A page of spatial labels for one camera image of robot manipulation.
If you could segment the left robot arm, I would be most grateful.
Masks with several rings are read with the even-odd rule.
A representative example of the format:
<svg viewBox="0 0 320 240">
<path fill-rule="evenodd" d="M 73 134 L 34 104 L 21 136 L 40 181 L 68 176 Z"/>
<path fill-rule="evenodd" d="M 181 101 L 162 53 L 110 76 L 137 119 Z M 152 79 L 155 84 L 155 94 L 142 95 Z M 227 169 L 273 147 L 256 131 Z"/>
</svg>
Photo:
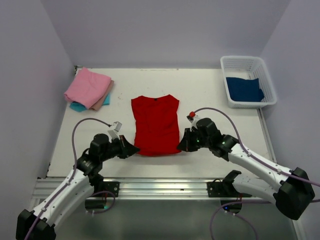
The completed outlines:
<svg viewBox="0 0 320 240">
<path fill-rule="evenodd" d="M 123 135 L 112 140 L 106 134 L 94 136 L 63 182 L 31 211 L 24 209 L 17 218 L 17 240 L 54 240 L 63 221 L 89 197 L 105 193 L 103 162 L 126 159 L 139 152 Z"/>
</svg>

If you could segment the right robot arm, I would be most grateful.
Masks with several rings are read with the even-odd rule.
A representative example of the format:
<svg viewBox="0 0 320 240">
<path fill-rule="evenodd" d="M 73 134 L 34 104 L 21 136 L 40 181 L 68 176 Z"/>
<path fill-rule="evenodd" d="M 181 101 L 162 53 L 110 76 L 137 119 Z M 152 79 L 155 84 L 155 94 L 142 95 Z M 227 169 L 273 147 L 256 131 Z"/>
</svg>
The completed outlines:
<svg viewBox="0 0 320 240">
<path fill-rule="evenodd" d="M 274 204 L 286 217 L 298 220 L 315 198 L 307 173 L 297 167 L 292 170 L 278 165 L 244 146 L 240 139 L 222 134 L 210 118 L 187 116 L 190 128 L 184 130 L 177 149 L 196 152 L 209 149 L 216 157 L 239 165 L 256 178 L 233 170 L 223 180 L 227 193 L 237 192 L 264 199 Z"/>
</svg>

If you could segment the red t shirt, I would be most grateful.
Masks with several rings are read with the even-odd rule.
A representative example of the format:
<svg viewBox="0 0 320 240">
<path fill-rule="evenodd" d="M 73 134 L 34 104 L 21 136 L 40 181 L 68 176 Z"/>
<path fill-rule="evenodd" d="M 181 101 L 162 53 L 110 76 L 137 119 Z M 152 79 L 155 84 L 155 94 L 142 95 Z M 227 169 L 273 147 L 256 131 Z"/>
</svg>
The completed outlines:
<svg viewBox="0 0 320 240">
<path fill-rule="evenodd" d="M 151 98 L 139 96 L 131 100 L 135 119 L 134 145 L 139 155 L 160 157 L 175 155 L 180 143 L 178 108 L 180 101 L 168 94 Z"/>
</svg>

